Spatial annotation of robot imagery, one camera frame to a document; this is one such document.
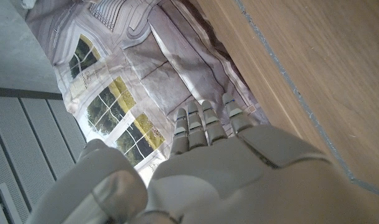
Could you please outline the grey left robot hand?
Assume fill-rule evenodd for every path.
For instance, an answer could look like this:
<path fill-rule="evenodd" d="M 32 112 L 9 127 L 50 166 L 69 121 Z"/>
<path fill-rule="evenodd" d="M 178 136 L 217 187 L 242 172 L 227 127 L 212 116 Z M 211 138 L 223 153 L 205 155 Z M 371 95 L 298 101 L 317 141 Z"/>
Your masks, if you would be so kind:
<path fill-rule="evenodd" d="M 233 136 L 211 104 L 177 111 L 168 160 L 145 184 L 99 139 L 31 212 L 29 223 L 379 223 L 379 202 L 329 156 L 222 97 Z"/>

